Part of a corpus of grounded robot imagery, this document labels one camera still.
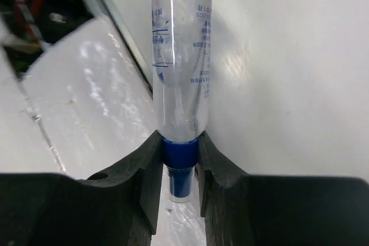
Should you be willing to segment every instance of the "blue bottle cap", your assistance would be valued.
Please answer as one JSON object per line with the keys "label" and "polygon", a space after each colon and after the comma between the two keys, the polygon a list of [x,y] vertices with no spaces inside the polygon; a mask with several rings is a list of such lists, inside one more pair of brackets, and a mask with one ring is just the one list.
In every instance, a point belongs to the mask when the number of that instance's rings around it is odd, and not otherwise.
{"label": "blue bottle cap", "polygon": [[198,139],[186,143],[171,142],[163,138],[164,164],[172,169],[188,169],[198,161]]}
{"label": "blue bottle cap", "polygon": [[193,168],[174,170],[168,168],[170,192],[174,197],[185,198],[191,194]]}
{"label": "blue bottle cap", "polygon": [[193,167],[198,161],[198,139],[175,143],[163,138],[164,164],[168,167],[170,192],[174,197],[185,198],[191,193]]}

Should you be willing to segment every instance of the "white wall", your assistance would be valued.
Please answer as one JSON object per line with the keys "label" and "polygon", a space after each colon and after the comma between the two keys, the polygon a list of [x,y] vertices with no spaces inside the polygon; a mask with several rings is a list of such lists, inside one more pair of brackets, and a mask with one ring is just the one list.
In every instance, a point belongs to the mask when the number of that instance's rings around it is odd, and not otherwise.
{"label": "white wall", "polygon": [[[151,65],[150,0],[114,0]],[[208,132],[250,173],[369,180],[369,0],[213,0]]]}

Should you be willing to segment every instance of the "transparent bottle body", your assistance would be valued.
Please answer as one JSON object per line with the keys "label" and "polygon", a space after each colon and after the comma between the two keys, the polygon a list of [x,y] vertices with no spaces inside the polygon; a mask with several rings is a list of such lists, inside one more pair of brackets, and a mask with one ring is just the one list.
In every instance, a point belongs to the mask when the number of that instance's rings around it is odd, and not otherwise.
{"label": "transparent bottle body", "polygon": [[212,0],[152,0],[153,101],[169,141],[198,137],[208,122]]}

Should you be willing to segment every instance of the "white surface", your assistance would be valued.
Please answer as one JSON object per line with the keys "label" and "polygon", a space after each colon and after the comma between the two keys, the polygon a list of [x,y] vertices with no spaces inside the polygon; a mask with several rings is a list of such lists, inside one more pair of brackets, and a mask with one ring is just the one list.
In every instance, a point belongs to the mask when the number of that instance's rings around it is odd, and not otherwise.
{"label": "white surface", "polygon": [[[7,30],[0,21],[0,37]],[[28,113],[6,53],[0,49],[0,172],[59,172],[38,124]]]}
{"label": "white surface", "polygon": [[193,199],[183,204],[170,201],[169,186],[168,171],[164,166],[157,231],[151,246],[205,246],[205,223],[200,216],[197,180]]}
{"label": "white surface", "polygon": [[23,81],[66,173],[87,178],[155,130],[152,98],[108,18],[46,52]]}
{"label": "white surface", "polygon": [[[152,63],[150,0],[115,0]],[[369,180],[369,0],[213,0],[210,122],[250,173]]]}

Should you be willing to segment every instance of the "plastic bottle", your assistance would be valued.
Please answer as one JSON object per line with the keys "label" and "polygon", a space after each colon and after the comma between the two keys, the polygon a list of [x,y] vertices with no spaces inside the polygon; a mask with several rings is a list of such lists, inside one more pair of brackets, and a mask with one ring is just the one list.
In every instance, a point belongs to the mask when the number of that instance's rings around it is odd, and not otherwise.
{"label": "plastic bottle", "polygon": [[152,0],[153,101],[174,202],[191,199],[208,122],[211,14],[212,0]]}

